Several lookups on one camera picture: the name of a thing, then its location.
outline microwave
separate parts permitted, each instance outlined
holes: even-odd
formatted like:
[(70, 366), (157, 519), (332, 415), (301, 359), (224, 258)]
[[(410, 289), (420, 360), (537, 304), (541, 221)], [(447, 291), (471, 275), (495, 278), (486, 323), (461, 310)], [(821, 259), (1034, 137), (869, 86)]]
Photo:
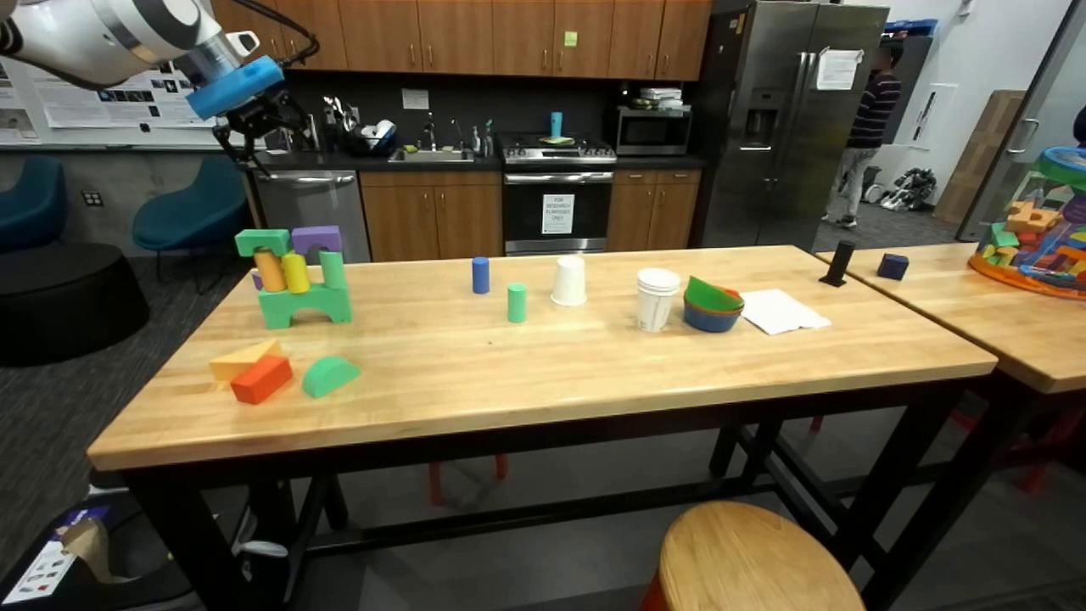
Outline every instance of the microwave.
[(617, 154), (686, 154), (692, 120), (690, 110), (618, 106), (608, 123)]

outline dark blue cube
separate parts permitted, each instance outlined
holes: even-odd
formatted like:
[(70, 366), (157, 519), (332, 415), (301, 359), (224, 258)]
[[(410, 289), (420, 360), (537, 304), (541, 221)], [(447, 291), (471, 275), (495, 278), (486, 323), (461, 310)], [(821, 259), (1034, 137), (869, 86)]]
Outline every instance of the dark blue cube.
[(883, 262), (879, 264), (879, 275), (884, 278), (899, 280), (905, 277), (905, 270), (908, 268), (908, 256), (883, 254)]

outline striped shirt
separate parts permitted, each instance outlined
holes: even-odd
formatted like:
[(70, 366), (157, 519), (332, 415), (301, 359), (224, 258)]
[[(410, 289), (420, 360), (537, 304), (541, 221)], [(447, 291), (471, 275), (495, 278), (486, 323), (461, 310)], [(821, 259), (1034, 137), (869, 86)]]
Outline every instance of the striped shirt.
[(886, 120), (901, 97), (901, 81), (892, 74), (880, 74), (868, 80), (868, 88), (860, 98), (853, 131), (848, 135), (850, 149), (877, 149), (882, 145)]

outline electrical outlet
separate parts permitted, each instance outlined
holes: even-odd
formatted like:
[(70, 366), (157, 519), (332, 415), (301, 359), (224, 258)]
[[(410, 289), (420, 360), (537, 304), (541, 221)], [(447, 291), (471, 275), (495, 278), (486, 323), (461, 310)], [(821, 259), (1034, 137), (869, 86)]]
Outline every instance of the electrical outlet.
[(94, 207), (105, 205), (102, 203), (102, 193), (99, 191), (83, 191), (83, 202)]

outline dishwasher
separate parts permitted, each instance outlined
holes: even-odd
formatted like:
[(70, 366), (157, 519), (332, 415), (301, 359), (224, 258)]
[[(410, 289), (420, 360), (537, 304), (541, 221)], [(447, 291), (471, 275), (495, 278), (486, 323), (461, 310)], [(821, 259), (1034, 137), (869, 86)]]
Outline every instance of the dishwasher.
[[(358, 176), (353, 170), (254, 173), (256, 196), (264, 221), (274, 229), (338, 225), (343, 237), (343, 262), (368, 263), (369, 239), (362, 209)], [(317, 253), (306, 253), (311, 265)]]

